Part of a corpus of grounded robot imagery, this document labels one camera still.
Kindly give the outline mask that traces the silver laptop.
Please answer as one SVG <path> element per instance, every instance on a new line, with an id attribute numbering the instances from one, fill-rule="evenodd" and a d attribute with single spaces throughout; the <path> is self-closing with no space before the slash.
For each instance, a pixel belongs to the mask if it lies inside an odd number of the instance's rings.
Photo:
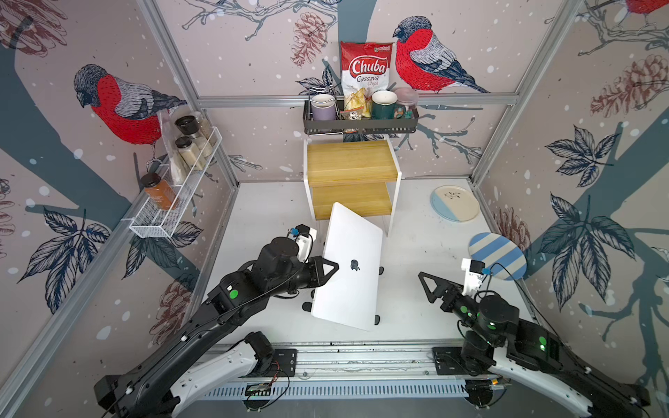
<path id="1" fill-rule="evenodd" d="M 316 289 L 313 317 L 365 331 L 375 326 L 383 236 L 379 226 L 334 203 L 323 257 L 338 270 Z"/>

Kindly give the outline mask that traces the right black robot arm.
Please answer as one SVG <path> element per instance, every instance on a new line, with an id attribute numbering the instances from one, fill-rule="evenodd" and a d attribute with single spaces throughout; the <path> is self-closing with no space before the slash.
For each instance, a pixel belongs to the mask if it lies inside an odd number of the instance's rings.
<path id="1" fill-rule="evenodd" d="M 496 374 L 533 388 L 579 417 L 645 417 L 648 390 L 621 383 L 581 359 L 554 333 L 521 318 L 495 291 L 465 294 L 456 282 L 421 272 L 429 302 L 456 315 L 463 346 L 452 361 L 471 376 Z"/>

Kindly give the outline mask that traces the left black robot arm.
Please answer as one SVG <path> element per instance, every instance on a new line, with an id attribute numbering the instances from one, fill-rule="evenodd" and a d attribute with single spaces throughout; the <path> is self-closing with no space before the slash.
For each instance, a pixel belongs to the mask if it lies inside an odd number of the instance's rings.
<path id="1" fill-rule="evenodd" d="M 322 256 L 302 260 L 297 242 L 276 237 L 254 261 L 224 276 L 176 334 L 125 374 L 104 376 L 94 386 L 97 403 L 113 417 L 175 417 L 225 381 L 259 376 L 275 350 L 252 332 L 223 355 L 200 358 L 279 294 L 324 286 L 339 266 Z"/>

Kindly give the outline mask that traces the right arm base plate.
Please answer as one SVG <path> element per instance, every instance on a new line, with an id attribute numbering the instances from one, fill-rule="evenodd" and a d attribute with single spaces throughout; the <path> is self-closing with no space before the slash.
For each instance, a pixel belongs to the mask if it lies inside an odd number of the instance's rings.
<path id="1" fill-rule="evenodd" d="M 434 347 L 431 351 L 439 376 L 455 376 L 456 374 L 480 376 L 488 374 L 489 370 L 497 365 L 493 358 L 493 348 L 480 350 L 470 344 L 465 344 L 461 348 Z"/>

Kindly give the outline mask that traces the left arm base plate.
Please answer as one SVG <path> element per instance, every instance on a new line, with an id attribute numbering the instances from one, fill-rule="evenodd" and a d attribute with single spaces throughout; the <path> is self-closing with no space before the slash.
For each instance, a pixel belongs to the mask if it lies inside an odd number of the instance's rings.
<path id="1" fill-rule="evenodd" d="M 276 349 L 271 361 L 263 362 L 243 378 L 285 377 L 293 378 L 297 364 L 298 350 L 295 348 Z"/>

